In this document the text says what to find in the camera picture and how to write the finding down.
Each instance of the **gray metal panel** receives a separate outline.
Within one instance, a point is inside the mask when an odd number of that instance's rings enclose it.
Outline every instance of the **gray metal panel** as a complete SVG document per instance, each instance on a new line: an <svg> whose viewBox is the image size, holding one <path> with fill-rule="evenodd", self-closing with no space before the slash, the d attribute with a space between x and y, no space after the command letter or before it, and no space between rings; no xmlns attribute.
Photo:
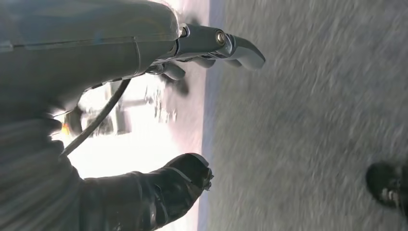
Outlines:
<svg viewBox="0 0 408 231"><path fill-rule="evenodd" d="M0 45L32 49L169 41L180 34L172 9L148 0L0 0L0 25Z"/></svg>

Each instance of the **concrete surface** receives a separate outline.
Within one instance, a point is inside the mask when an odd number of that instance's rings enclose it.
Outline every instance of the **concrete surface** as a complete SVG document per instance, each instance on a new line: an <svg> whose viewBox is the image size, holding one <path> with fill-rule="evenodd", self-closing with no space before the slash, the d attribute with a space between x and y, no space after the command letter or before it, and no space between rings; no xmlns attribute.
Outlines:
<svg viewBox="0 0 408 231"><path fill-rule="evenodd" d="M407 230L363 179L408 149L407 2L225 0L224 11L224 29L268 62L207 77L205 230Z"/></svg>

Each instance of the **black cable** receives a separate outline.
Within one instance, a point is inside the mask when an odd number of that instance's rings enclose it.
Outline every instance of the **black cable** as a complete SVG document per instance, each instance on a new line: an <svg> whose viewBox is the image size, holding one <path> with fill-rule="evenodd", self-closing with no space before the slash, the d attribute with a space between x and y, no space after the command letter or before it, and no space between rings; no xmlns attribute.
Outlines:
<svg viewBox="0 0 408 231"><path fill-rule="evenodd" d="M69 155L73 150L75 150L79 145L81 145L92 133L93 131L101 124L101 122L109 115L116 103L122 97L126 88L128 87L130 79L125 79L120 84L119 88L116 90L114 95L109 99L108 103L95 118L95 120L81 132L79 136L75 138L68 146L65 147L62 155Z"/></svg>

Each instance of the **gray pavement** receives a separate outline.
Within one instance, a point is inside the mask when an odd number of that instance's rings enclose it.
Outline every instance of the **gray pavement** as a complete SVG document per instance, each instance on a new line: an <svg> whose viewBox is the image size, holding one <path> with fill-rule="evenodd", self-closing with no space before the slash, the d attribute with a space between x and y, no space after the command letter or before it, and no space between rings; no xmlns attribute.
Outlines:
<svg viewBox="0 0 408 231"><path fill-rule="evenodd" d="M206 230L406 230L364 173L407 154L407 2L225 0L224 17L268 62L207 75Z"/></svg>

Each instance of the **metal bolt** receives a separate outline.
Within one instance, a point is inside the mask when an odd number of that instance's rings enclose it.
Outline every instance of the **metal bolt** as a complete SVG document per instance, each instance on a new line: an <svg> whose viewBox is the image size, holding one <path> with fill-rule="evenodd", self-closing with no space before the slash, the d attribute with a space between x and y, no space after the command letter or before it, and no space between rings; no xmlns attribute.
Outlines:
<svg viewBox="0 0 408 231"><path fill-rule="evenodd" d="M181 31L181 36L186 37L187 36L187 29L183 27L183 30Z"/></svg>
<svg viewBox="0 0 408 231"><path fill-rule="evenodd" d="M223 46L225 44L225 34L223 31L217 31L216 41L219 45Z"/></svg>

